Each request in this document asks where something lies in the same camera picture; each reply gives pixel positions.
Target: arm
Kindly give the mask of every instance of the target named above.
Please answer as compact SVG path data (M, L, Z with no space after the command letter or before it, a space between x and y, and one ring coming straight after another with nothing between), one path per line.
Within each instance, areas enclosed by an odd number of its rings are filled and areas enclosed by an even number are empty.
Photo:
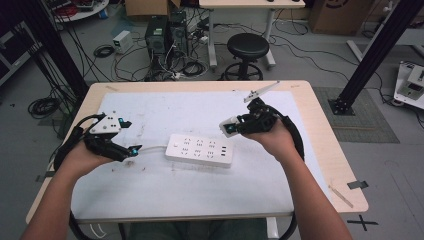
M302 239L352 239L343 220L297 153L290 133L280 120L270 132L245 137L262 144L283 167Z
M66 239L72 191L77 180L110 159L94 155L84 142L69 152L50 181L21 239Z

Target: table leg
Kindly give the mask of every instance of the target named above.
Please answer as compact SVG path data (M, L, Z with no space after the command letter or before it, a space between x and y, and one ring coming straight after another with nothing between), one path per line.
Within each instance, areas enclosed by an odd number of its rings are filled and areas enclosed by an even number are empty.
M275 9L270 9L268 12L268 19L266 24L266 30L265 30L265 39L269 42L269 36L271 35L271 28L272 28L272 20L274 19ZM268 53L265 56L265 61L267 63L268 69L271 67L275 67L275 60L274 56L272 55L271 49L269 49Z
M216 61L216 52L215 52L215 43L213 41L213 9L209 10L209 38L208 38L208 53L209 53L209 66L214 71L215 68L218 66L218 63Z

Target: black stool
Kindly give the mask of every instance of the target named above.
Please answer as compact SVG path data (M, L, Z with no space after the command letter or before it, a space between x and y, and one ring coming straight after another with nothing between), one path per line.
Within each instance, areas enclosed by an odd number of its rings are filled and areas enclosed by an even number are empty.
M234 58L238 57L242 62L231 64L225 69L226 80L231 80L230 76L237 77L237 80L250 80L251 77L257 76L255 80L263 80L262 71L250 62L257 62L257 59L268 53L269 44L265 38L253 33L240 33L228 40L227 48ZM237 72L230 71L231 68L237 66ZM256 72L248 72L249 67L254 68Z

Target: cardboard box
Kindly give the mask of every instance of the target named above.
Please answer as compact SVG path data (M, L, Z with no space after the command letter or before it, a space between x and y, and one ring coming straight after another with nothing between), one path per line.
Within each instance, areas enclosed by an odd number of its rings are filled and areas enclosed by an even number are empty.
M181 0L126 0L127 16L168 15Z
M309 16L313 33L356 35L374 0L316 0Z

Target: white power strip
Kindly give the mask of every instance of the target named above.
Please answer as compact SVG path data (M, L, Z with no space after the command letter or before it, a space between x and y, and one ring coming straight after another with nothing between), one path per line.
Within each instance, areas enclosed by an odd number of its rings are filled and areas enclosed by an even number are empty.
M169 160L229 168L234 144L226 139L210 139L172 134L166 158Z

